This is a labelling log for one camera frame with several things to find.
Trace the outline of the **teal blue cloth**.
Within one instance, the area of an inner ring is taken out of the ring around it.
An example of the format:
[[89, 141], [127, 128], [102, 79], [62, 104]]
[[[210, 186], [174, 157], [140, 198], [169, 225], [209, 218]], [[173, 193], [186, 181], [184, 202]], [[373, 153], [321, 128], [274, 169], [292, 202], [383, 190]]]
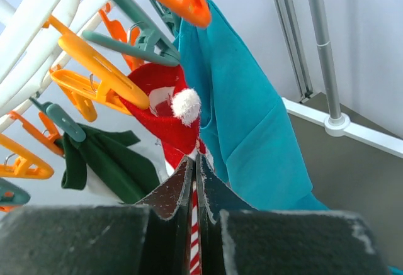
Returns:
[[182, 21], [174, 46], [201, 99], [200, 136], [216, 175], [259, 210], [325, 210], [281, 96], [217, 5], [207, 28]]

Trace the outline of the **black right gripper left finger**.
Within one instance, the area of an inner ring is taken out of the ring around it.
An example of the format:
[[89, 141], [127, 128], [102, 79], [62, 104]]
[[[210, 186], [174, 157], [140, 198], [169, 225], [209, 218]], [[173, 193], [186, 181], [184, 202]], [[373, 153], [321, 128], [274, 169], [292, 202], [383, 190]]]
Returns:
[[135, 205], [26, 206], [1, 220], [2, 274], [188, 274], [194, 163]]

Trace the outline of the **white round clip hanger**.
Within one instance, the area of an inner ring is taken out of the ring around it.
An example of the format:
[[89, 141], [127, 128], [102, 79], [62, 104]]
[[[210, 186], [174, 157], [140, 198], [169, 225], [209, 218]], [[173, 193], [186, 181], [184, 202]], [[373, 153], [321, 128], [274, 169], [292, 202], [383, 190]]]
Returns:
[[13, 120], [8, 112], [23, 114], [31, 96], [40, 96], [52, 82], [50, 69], [64, 67], [70, 57], [57, 41], [55, 28], [44, 28], [49, 16], [56, 17], [73, 33], [95, 30], [101, 23], [98, 11], [108, 0], [22, 0], [14, 8], [1, 0], [1, 130]]

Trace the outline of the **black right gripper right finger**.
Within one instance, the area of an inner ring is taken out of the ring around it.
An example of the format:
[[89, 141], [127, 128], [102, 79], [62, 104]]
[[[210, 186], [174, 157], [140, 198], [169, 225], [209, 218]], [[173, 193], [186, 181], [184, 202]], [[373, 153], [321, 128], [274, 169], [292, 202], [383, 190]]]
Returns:
[[196, 158], [204, 274], [388, 274], [371, 230], [347, 211], [258, 211]]

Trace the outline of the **red white striped sock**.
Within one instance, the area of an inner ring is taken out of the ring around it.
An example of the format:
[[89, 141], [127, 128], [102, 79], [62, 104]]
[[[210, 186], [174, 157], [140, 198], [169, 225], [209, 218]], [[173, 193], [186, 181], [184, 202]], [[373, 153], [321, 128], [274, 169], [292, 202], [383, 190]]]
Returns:
[[177, 168], [185, 156], [195, 159], [196, 154], [206, 152], [200, 140], [200, 98], [188, 87], [182, 66], [148, 63], [133, 70], [128, 78], [147, 95], [149, 107], [141, 109], [126, 99], [121, 102], [160, 139], [164, 158], [172, 168]]

